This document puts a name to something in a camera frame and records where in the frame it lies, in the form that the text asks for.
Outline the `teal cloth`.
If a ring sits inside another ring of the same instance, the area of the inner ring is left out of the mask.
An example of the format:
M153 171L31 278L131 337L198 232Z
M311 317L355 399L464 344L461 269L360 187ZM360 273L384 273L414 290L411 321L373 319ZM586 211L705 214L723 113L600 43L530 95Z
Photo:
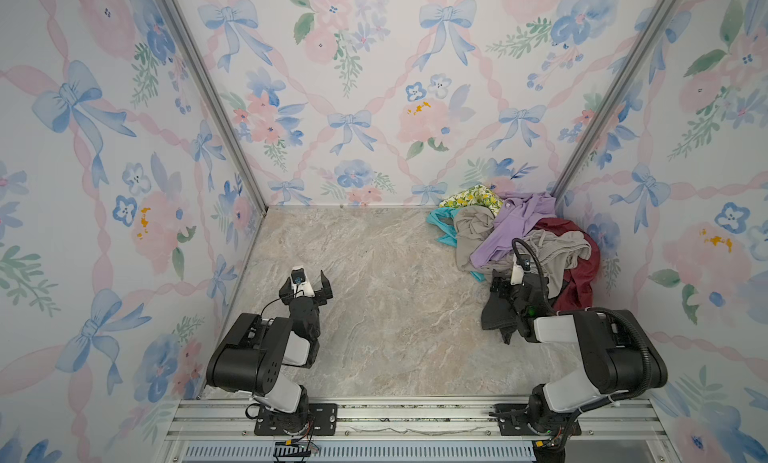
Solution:
M427 223L442 232L437 241L455 249L457 267L469 272L479 282L485 280L485 275L472 264L471 255L490 234L493 220L494 215L490 210L477 205L440 207L426 218Z

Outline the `dark grey cloth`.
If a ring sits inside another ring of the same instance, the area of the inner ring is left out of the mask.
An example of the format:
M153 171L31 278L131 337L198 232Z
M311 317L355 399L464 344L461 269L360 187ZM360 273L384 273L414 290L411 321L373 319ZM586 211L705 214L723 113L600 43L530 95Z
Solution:
M481 327L485 331L498 330L504 344L511 343L517 331L517 314L510 301L509 285L494 279L489 298L481 312Z

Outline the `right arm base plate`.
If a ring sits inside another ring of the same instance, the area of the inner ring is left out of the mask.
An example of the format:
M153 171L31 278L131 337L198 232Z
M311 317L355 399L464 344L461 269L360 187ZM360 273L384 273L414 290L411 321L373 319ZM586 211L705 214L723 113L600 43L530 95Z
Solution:
M568 421L567 414L539 414L527 404L500 403L489 412L498 424L502 436L533 436L551 438L561 435Z

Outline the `yellow floral cloth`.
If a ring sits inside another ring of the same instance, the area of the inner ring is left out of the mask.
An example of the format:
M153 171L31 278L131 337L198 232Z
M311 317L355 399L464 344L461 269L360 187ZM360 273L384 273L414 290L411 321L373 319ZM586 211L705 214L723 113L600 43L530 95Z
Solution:
M478 184L444 199L439 206L452 209L481 206L496 216L503 206L503 200L492 189Z

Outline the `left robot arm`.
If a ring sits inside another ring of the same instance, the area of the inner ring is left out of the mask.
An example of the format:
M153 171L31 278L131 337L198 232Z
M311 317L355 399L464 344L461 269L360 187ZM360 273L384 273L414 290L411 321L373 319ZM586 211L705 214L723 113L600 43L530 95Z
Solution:
M250 394L259 406L256 429L303 434L316 421L305 387L282 374L284 366L310 368L321 335L320 308L333 298L325 274L315 290L302 267L292 269L277 300L287 317L265 318L242 313L213 352L206 383L231 392Z

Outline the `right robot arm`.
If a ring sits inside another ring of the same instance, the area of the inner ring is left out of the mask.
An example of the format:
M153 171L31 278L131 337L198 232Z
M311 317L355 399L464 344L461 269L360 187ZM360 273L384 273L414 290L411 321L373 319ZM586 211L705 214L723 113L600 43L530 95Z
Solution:
M543 435L545 447L554 448L576 431L579 416L664 386L668 370L631 311L555 311L545 289L532 273L493 273L481 326L499 331L505 343L519 335L528 343L577 346L579 368L537 385L525 405L498 404L490 414L501 430Z

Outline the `corner aluminium post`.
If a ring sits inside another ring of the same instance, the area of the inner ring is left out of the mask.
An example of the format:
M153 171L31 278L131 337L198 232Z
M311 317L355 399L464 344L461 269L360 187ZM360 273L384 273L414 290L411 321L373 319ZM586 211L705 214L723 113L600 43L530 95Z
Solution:
M187 61L191 76L201 93L203 103L209 109L211 118L223 138L224 146L234 159L234 165L244 180L246 190L255 202L259 215L264 217L268 210L267 205L259 191L254 173L248 164L246 153L235 136L232 123L225 114L224 106L216 91L214 82L205 67L203 55L194 41L178 1L156 1L161 14L168 23L172 36L180 47L182 56Z
M581 141L575 147L574 153L556 181L552 195L556 198L558 204L565 203L565 194L571 181L578 173L583 161L588 156L609 119L613 116L615 109L629 91L638 69L650 57L652 47L660 39L660 34L672 17L674 17L676 8L679 5L680 0L658 0L652 8L646 27L640 31L638 39L636 39L628 52L625 63L615 74L615 78L608 87L603 102L596 112L595 119L582 133Z

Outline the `beige grey cloth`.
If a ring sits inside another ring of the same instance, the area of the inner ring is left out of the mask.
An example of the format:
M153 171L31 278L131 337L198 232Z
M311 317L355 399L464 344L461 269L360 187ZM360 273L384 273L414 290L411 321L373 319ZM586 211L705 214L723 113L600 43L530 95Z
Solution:
M563 287L564 271L577 266L578 258L587 259L591 255L591 247L584 237L571 231L562 236L554 235L545 230L533 228L523 240L535 250L543 265L544 276L548 279L549 296L554 300ZM490 278L494 271L510 275L514 253L509 252L499 261L490 262L484 267L477 268Z

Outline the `left corner aluminium post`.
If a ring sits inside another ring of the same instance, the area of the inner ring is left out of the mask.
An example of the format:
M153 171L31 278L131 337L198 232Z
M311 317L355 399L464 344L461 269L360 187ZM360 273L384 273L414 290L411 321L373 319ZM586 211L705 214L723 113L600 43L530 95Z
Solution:
M244 180L246 190L255 202L259 215L264 217L268 210L267 205L259 191L254 173L248 164L246 153L235 136L232 123L225 114L224 106L216 91L214 82L205 67L203 55L194 41L178 1L156 1L161 14L168 23L172 36L180 47L182 56L187 61L191 76L201 93L203 103L209 109L211 118L223 138L224 146L234 159L234 165Z

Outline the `white ventilation grille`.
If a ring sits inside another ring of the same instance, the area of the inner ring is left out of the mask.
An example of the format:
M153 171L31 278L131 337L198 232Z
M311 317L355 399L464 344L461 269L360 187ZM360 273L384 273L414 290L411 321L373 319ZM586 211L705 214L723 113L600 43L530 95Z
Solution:
M532 445L478 441L193 442L178 462L534 462Z

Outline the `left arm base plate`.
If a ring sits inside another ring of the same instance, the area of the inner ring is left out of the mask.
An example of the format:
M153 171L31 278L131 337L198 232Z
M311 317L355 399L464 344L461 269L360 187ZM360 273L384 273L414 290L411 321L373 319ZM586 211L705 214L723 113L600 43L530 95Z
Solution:
M259 406L256 416L252 416L249 409L246 412L254 420L256 436L334 436L338 409L335 403L300 403L294 413L284 413L265 406Z

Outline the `lilac cloth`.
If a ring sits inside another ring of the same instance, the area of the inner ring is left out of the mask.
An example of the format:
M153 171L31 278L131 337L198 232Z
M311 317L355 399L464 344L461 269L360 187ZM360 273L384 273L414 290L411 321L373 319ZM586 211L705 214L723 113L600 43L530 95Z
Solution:
M512 240L523 238L542 218L555 216L556 199L547 192L506 193L494 220L494 229L470 256L470 262L481 268L499 261L512 250Z

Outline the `maroon cloth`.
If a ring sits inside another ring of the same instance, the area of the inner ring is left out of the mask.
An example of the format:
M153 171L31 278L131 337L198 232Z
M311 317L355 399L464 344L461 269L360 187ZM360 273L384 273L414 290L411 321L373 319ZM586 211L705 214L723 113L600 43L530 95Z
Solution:
M540 219L534 226L557 236L571 231L580 233L591 247L591 255L579 257L577 266L564 271L563 287L554 300L554 309L561 311L581 310L593 306L592 283L597 278L600 266L600 250L594 239L570 220L552 217Z

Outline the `right corner aluminium post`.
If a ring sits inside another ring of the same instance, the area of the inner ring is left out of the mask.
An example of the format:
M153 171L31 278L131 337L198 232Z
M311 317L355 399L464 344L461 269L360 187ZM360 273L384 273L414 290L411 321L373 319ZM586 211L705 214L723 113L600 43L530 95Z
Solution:
M660 34L672 17L674 17L676 8L679 5L680 0L658 0L652 8L646 27L640 31L638 39L636 39L628 52L625 63L615 74L615 78L608 87L603 102L596 112L595 119L582 133L581 141L575 147L574 153L556 181L552 195L556 198L558 204L565 203L565 194L571 181L578 173L583 161L588 156L609 119L613 116L615 109L629 91L638 69L650 57L652 47L660 39Z

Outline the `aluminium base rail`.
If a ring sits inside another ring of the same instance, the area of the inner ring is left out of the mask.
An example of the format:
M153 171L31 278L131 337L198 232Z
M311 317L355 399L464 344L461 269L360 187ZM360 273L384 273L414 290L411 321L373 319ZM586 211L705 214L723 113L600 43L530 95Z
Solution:
M511 439L543 440L555 430L534 433L530 427L512 424L508 418L491 416L498 404L524 404L521 396L437 396L318 398L333 403L336 431L344 440L410 439L478 441L501 440L511 430ZM262 422L258 410L247 399L203 399L181 403L167 430L167 441L257 440L255 428ZM580 433L571 440L659 441L667 438L660 419L647 399L629 400L581 415Z

